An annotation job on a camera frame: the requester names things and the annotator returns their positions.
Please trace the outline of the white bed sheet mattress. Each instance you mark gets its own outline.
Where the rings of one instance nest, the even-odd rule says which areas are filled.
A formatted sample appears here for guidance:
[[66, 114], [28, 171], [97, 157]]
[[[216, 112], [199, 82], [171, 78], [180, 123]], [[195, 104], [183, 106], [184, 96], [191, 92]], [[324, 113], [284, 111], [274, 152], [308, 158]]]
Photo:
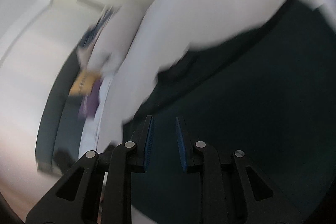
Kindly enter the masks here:
[[[335, 0], [304, 0], [335, 22]], [[155, 0], [109, 87], [92, 147], [122, 141], [122, 123], [153, 91], [157, 73], [190, 48], [207, 48], [266, 22], [285, 0]]]

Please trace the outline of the dark green upholstered headboard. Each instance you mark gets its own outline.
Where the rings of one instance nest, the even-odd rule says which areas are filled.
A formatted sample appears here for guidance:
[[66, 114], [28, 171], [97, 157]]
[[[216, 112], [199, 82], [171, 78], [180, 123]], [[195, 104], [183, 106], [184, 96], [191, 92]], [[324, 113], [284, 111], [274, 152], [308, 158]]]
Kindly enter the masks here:
[[35, 146], [38, 171], [60, 177], [79, 158], [85, 120], [78, 118], [81, 96], [70, 96], [79, 75], [76, 51], [60, 69], [42, 114]]

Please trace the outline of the dark green knit sweater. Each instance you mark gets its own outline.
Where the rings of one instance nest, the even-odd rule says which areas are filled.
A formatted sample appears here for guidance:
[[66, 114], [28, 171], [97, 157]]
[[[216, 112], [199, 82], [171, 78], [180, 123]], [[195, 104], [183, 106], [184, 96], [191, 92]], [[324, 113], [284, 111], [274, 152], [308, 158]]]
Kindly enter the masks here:
[[286, 0], [263, 26], [188, 51], [159, 72], [123, 139], [154, 119], [149, 169], [131, 202], [156, 223], [197, 223], [199, 182], [182, 170], [175, 120], [226, 157], [241, 150], [307, 218], [335, 182], [335, 32], [319, 9]]

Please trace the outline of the purple patterned cushion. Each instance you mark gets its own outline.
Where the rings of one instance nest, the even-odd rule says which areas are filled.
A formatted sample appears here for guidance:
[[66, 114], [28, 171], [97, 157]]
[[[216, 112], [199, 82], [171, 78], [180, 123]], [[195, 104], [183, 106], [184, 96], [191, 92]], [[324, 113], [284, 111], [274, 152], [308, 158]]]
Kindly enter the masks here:
[[100, 104], [99, 91], [102, 85], [102, 80], [94, 82], [91, 93], [85, 95], [79, 109], [80, 118], [94, 118]]

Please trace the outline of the yellow patterned cushion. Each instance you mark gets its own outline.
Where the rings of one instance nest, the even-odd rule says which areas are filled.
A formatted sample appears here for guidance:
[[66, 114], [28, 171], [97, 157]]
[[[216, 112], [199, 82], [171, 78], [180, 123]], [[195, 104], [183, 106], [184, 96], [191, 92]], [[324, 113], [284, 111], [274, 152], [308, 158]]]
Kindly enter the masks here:
[[70, 96], [85, 96], [91, 93], [93, 85], [101, 79], [100, 73], [83, 70], [70, 88]]

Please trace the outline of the grey blue folded blanket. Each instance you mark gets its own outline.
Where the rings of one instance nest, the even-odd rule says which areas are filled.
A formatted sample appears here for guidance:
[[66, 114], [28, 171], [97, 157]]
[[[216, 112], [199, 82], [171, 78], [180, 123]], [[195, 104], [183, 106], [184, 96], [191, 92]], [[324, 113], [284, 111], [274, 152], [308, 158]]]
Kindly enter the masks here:
[[82, 48], [88, 47], [90, 43], [92, 43], [94, 39], [98, 36], [98, 33], [107, 24], [108, 20], [110, 20], [110, 18], [114, 16], [114, 14], [118, 12], [120, 8], [120, 6], [110, 6], [105, 8], [97, 22], [89, 26], [86, 32], [84, 32], [84, 35], [81, 37], [77, 46]]

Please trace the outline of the rolled white duvet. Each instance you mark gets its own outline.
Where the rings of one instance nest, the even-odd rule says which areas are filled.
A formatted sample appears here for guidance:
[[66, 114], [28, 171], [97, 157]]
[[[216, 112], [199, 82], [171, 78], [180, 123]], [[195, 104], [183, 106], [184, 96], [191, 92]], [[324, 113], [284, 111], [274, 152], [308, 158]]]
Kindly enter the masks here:
[[80, 68], [102, 75], [114, 75], [123, 63], [145, 10], [136, 3], [125, 3], [107, 19], [98, 34], [76, 54]]

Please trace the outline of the white pillow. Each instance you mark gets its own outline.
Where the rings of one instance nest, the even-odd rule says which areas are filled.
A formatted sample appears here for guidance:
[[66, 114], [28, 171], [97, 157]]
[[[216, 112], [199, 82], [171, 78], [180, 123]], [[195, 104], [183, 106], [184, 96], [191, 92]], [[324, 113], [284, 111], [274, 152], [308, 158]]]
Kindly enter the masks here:
[[89, 150], [97, 149], [102, 113], [104, 111], [105, 101], [113, 78], [114, 77], [112, 75], [109, 75], [100, 79], [102, 80], [102, 85], [99, 91], [100, 104], [96, 111], [96, 115], [94, 116], [94, 118], [83, 118], [85, 119], [85, 123], [82, 130], [81, 141], [79, 145], [79, 152], [78, 152], [79, 157], [82, 157]]

